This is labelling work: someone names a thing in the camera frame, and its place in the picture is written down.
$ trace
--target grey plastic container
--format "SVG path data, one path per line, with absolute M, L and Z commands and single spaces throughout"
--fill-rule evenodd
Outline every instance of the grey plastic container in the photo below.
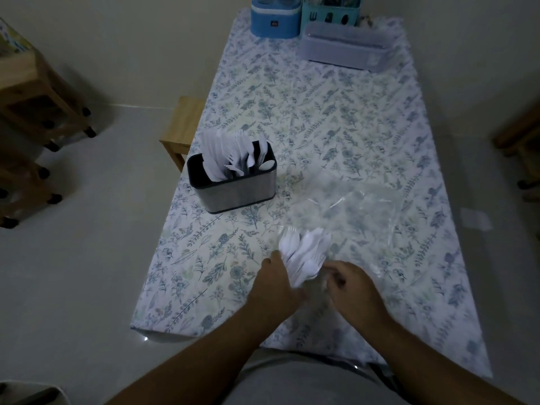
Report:
M 306 25 L 298 54 L 309 61 L 381 72 L 392 46 L 392 39 L 381 31 L 314 21 Z
M 259 157 L 259 142 L 253 142 L 255 159 Z M 268 144 L 265 162 L 275 161 L 274 152 Z M 203 155 L 197 154 L 187 160 L 187 173 L 190 184 L 199 196 L 204 208 L 211 214 L 227 212 L 250 204 L 272 199 L 276 191 L 278 163 L 270 170 L 260 172 L 250 169 L 252 174 L 235 177 L 223 182 L 212 182 L 203 169 Z

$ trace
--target storage box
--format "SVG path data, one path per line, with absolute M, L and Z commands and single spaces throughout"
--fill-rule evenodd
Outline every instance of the storage box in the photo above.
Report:
M 326 5 L 313 5 L 307 0 L 304 0 L 302 4 L 300 35 L 303 37 L 306 25 L 313 21 L 354 26 L 360 15 L 362 1 L 363 0 L 360 0 L 354 7 L 331 7 Z
M 301 59 L 380 72 L 392 55 L 392 39 L 371 28 L 310 22 L 300 41 Z
M 253 142 L 254 156 L 260 154 L 259 142 Z M 268 144 L 265 162 L 275 161 L 274 152 Z M 260 172 L 251 168 L 252 174 L 235 177 L 223 182 L 212 182 L 203 169 L 203 155 L 197 154 L 187 160 L 190 184 L 205 209 L 211 214 L 226 212 L 250 204 L 264 202 L 275 196 L 278 163 L 270 170 Z
M 251 32 L 266 38 L 297 37 L 301 11 L 302 0 L 253 0 Z

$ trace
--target floral tablecloth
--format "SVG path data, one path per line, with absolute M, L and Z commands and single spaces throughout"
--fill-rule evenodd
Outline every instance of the floral tablecloth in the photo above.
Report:
M 277 194 L 262 204 L 210 215 L 184 170 L 132 328 L 200 336 L 223 323 L 244 304 L 278 227 L 298 200 L 295 186 L 324 168 L 404 196 L 391 247 L 370 248 L 370 238 L 359 234 L 347 245 L 334 243 L 330 257 L 361 265 L 363 251 L 370 250 L 383 268 L 382 294 L 392 315 L 453 361 L 490 376 L 401 19 L 375 20 L 375 27 L 395 39 L 395 56 L 381 74 L 300 61 L 298 39 L 257 38 L 249 26 L 249 11 L 242 10 L 199 129 L 243 129 L 254 140 L 266 134 L 278 160 Z M 198 151 L 199 133 L 190 154 Z M 305 304 L 264 346 L 383 362 L 325 298 Z

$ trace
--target white floor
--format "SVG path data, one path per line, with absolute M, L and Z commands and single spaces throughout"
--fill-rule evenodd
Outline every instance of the white floor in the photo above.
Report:
M 179 179 L 158 142 L 171 111 L 93 111 L 97 138 L 39 159 L 64 201 L 0 229 L 0 380 L 57 384 L 76 404 L 105 401 L 185 346 L 129 329 Z M 540 206 L 520 200 L 519 164 L 489 142 L 436 143 L 494 383 L 539 403 Z M 494 229 L 463 228 L 461 207 Z

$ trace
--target black wheel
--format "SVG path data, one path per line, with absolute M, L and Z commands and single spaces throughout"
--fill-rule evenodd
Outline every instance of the black wheel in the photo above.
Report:
M 52 194 L 51 198 L 47 201 L 48 204 L 59 204 L 63 197 L 61 194 Z
M 44 145 L 48 150 L 50 150 L 51 152 L 58 152 L 60 150 L 60 147 L 54 143 L 53 141 L 50 141 L 49 143 L 47 143 L 46 145 Z
M 41 122 L 41 124 L 43 125 L 45 129 L 53 129 L 55 127 L 55 123 L 51 121 L 50 119 Z
M 37 171 L 37 175 L 39 176 L 41 180 L 45 180 L 47 179 L 47 177 L 51 175 L 51 172 L 49 172 L 49 170 L 46 167 L 41 167 Z
M 84 130 L 84 133 L 89 138 L 95 138 L 97 136 L 96 132 L 94 132 L 94 130 L 90 126 Z
M 13 229 L 14 227 L 17 227 L 19 223 L 20 222 L 17 219 L 3 217 L 2 220 L 0 220 L 0 227 L 3 227 L 4 229 Z
M 517 187 L 519 187 L 521 190 L 527 190 L 527 189 L 532 189 L 533 187 L 535 187 L 535 186 L 537 186 L 539 184 L 540 184 L 540 182 L 529 183 L 526 180 L 520 180 L 517 183 Z

